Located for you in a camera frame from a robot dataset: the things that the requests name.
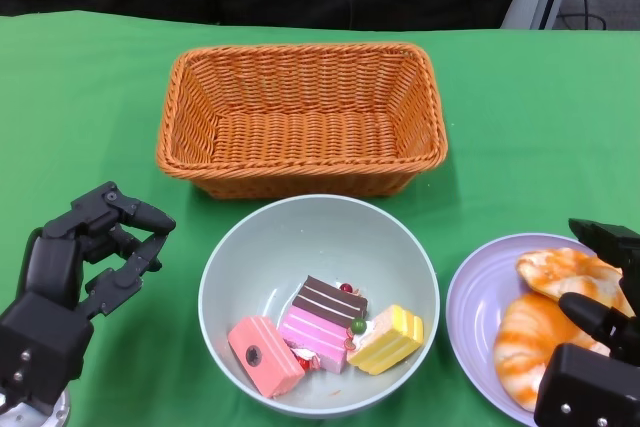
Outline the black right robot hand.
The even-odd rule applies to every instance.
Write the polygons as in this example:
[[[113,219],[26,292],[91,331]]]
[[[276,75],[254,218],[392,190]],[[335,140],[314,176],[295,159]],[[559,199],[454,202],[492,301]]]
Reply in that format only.
[[[610,349],[613,359],[639,365],[639,234],[623,226],[571,218],[577,240],[622,270],[619,286],[632,312],[624,314],[579,293],[560,297],[562,312],[582,331]]]

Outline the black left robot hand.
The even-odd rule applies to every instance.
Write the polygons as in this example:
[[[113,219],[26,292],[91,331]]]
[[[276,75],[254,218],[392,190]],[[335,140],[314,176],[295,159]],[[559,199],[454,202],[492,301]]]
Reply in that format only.
[[[32,233],[18,292],[107,316],[141,289],[146,272],[161,269],[158,254],[175,227],[160,209],[104,183]]]

